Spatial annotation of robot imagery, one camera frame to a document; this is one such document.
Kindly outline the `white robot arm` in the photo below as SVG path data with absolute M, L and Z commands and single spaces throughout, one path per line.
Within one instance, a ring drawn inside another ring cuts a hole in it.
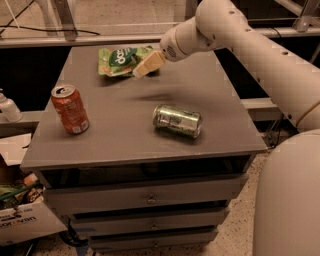
M 166 61 L 226 47 L 297 135 L 277 146 L 261 172 L 252 256 L 320 256 L 320 69 L 249 26 L 231 0 L 202 0 L 194 17 L 168 30 L 158 52 L 134 69 L 142 77 Z

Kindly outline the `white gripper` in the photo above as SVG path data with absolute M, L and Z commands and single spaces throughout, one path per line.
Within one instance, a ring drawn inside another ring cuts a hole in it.
M 152 51 L 137 65 L 133 70 L 133 75 L 136 78 L 141 78 L 160 69 L 166 63 L 166 58 L 171 62 L 177 62 L 198 52 L 199 42 L 196 25 L 181 23 L 173 27 L 160 40 L 160 48 L 162 52 Z

